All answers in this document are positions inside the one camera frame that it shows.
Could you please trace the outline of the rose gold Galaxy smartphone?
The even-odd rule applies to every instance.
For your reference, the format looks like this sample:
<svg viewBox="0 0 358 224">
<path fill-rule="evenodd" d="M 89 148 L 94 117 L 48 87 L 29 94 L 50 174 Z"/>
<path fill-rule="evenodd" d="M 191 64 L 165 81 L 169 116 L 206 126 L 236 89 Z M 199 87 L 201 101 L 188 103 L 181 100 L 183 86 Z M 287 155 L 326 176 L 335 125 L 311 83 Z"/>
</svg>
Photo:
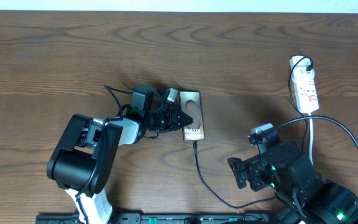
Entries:
<svg viewBox="0 0 358 224">
<path fill-rule="evenodd" d="M 188 116 L 192 117 L 193 122 L 186 125 L 183 130 L 184 141 L 205 140 L 203 112 L 201 107 L 201 95 L 198 91 L 180 92 L 181 109 Z"/>
</svg>

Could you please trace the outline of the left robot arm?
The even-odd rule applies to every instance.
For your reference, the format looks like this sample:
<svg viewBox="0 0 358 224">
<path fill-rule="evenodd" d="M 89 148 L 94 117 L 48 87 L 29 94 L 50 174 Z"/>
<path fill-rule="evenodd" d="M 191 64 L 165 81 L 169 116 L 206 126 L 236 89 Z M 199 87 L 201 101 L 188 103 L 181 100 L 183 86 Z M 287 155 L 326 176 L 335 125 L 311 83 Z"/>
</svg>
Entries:
<svg viewBox="0 0 358 224">
<path fill-rule="evenodd" d="M 136 85 L 129 104 L 118 104 L 114 117 L 92 118 L 74 114 L 47 164 L 47 177 L 73 199 L 81 223 L 108 223 L 113 207 L 105 185 L 117 149 L 135 144 L 147 131 L 157 134 L 179 130 L 193 122 L 175 103 L 174 88 L 156 90 Z"/>
</svg>

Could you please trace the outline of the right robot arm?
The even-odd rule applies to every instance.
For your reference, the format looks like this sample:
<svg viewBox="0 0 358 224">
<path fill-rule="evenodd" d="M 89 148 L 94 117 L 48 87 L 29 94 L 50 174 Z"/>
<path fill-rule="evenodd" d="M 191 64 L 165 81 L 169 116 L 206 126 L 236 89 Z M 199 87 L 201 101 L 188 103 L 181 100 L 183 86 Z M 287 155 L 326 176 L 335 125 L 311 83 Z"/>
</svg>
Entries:
<svg viewBox="0 0 358 224">
<path fill-rule="evenodd" d="M 239 189 L 273 188 L 275 196 L 305 223 L 358 223 L 358 198 L 349 189 L 324 180 L 293 141 L 269 134 L 257 145 L 259 153 L 227 162 Z"/>
</svg>

